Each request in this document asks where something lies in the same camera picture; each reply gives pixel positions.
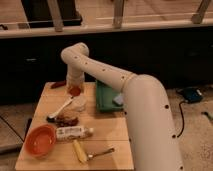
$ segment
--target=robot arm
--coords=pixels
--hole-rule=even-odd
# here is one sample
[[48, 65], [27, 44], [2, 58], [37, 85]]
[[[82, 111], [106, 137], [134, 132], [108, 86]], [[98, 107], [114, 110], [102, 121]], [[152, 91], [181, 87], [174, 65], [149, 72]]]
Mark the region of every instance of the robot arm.
[[68, 66], [68, 89], [81, 86], [86, 72], [123, 93], [137, 171], [184, 170], [168, 97], [156, 78], [92, 60], [83, 43], [65, 48], [61, 56]]

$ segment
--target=black cabinet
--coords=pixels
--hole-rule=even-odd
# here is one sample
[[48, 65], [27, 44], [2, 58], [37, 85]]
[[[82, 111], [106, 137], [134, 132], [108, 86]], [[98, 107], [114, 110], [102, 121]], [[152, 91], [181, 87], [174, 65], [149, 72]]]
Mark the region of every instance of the black cabinet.
[[40, 45], [27, 39], [0, 40], [1, 104], [38, 100], [46, 67]]
[[60, 53], [77, 42], [91, 58], [153, 75], [166, 88], [213, 83], [212, 27], [0, 39], [0, 103], [38, 100], [45, 82], [65, 80]]

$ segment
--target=green box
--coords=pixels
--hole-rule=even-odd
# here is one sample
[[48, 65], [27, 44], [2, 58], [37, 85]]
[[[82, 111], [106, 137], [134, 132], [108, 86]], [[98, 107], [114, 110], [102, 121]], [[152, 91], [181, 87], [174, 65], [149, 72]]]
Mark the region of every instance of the green box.
[[123, 106], [113, 102], [118, 94], [119, 92], [96, 80], [96, 107], [100, 112], [122, 111]]

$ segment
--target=wooden tabletop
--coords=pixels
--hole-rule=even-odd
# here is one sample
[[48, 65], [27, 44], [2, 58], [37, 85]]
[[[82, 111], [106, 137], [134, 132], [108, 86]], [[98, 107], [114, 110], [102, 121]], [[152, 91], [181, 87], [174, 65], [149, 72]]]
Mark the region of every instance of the wooden tabletop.
[[[66, 87], [50, 89], [46, 83], [36, 108], [29, 132], [46, 124], [48, 114], [56, 111], [69, 97]], [[82, 140], [87, 153], [96, 153], [114, 147], [115, 152], [99, 156], [81, 164], [72, 141], [57, 142], [47, 156], [37, 159], [30, 156], [24, 145], [16, 162], [16, 170], [133, 170], [133, 161], [123, 112], [99, 113], [96, 110], [95, 84], [85, 83], [86, 109], [78, 114], [79, 125], [94, 128], [94, 135]]]

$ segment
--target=orange bowl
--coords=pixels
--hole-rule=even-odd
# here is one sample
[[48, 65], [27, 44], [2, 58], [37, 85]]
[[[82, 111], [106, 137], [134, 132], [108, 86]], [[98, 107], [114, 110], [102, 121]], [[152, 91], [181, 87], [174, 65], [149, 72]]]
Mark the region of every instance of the orange bowl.
[[26, 151], [34, 156], [41, 157], [48, 154], [56, 142], [55, 128], [45, 124], [33, 129], [25, 141]]

